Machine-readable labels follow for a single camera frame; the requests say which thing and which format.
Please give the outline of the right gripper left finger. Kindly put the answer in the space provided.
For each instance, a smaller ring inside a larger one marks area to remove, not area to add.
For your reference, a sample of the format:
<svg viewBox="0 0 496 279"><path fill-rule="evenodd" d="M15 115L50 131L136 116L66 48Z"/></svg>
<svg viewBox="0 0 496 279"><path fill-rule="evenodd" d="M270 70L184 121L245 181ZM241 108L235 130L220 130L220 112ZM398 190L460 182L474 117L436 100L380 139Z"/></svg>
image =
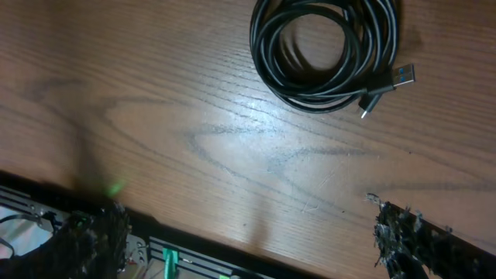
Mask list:
<svg viewBox="0 0 496 279"><path fill-rule="evenodd" d="M36 249L1 260L2 278L116 278L126 267L129 215L119 203L86 220L72 215Z"/></svg>

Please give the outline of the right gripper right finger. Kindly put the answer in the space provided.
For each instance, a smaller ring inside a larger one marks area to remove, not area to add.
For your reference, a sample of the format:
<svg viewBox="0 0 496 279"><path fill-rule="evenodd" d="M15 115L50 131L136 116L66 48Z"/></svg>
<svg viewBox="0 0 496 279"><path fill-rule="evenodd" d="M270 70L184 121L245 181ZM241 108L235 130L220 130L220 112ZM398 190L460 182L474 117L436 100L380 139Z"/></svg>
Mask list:
<svg viewBox="0 0 496 279"><path fill-rule="evenodd" d="M374 225L374 245L379 249L376 264L384 266L390 278L495 278L495 255L453 235L378 195L366 200L379 208Z"/></svg>

